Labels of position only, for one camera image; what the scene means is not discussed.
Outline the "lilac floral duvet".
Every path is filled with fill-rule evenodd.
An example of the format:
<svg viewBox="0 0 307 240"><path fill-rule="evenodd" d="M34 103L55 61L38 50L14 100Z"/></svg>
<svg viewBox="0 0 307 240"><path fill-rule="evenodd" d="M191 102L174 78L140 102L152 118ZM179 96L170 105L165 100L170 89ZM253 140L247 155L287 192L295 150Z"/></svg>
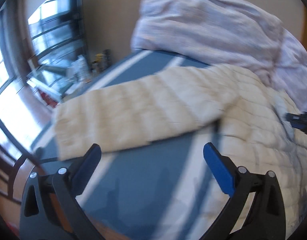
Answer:
<svg viewBox="0 0 307 240"><path fill-rule="evenodd" d="M130 47L247 68L307 112L307 51L279 18L247 1L141 0Z"/></svg>

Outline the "large bright window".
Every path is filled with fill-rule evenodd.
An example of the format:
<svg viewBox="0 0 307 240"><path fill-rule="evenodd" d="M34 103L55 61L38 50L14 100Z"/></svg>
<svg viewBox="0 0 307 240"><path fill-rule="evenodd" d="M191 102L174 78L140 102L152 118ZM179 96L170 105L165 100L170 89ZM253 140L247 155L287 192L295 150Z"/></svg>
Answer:
<svg viewBox="0 0 307 240"><path fill-rule="evenodd" d="M83 0L0 0L0 95L42 64L87 57Z"/></svg>

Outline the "glass desk with clutter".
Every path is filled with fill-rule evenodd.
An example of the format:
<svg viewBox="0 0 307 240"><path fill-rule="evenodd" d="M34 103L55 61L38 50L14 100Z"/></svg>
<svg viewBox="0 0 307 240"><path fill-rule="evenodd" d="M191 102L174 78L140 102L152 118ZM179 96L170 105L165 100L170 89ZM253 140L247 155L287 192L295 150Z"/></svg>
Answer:
<svg viewBox="0 0 307 240"><path fill-rule="evenodd" d="M87 65L86 58L79 55L74 62L42 64L33 69L28 74L27 84L38 92L38 97L47 106L54 108L79 92L111 65L112 55L109 49L97 54L90 66Z"/></svg>

